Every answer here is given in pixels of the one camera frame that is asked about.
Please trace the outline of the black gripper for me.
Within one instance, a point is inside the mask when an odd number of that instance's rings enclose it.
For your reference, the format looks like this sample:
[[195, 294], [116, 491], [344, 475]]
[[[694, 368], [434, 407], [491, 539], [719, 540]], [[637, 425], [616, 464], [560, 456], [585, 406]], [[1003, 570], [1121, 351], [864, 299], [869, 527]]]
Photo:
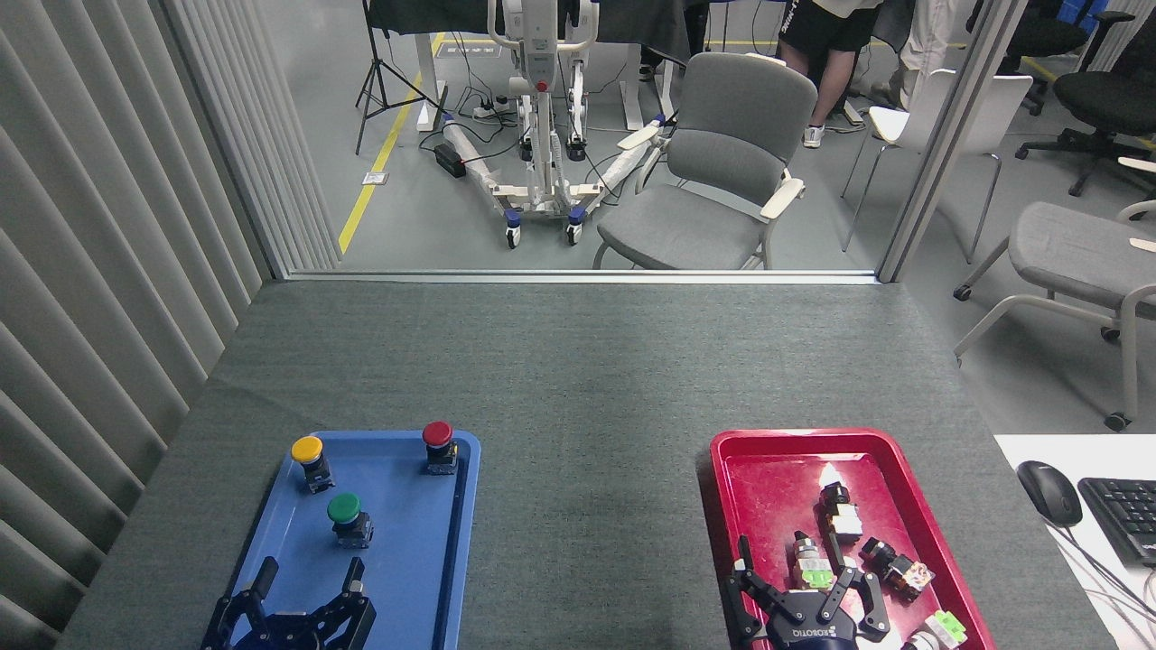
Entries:
[[[850, 590], [862, 604], [858, 625], [842, 608]], [[855, 638], [882, 642], [891, 631], [875, 573], [845, 566], [827, 594], [790, 591], [785, 596], [754, 570], [748, 535], [739, 535], [738, 557], [722, 577], [722, 615], [732, 647], [753, 647], [755, 638], [768, 635], [772, 649], [855, 649]]]
[[[376, 621], [373, 601], [362, 583], [365, 563], [351, 557], [341, 590], [320, 608], [307, 614], [268, 616], [264, 601], [277, 574], [274, 557], [264, 557], [255, 579], [236, 594], [218, 598], [208, 622], [201, 649], [364, 649]], [[244, 618], [249, 633], [234, 642], [236, 626]]]

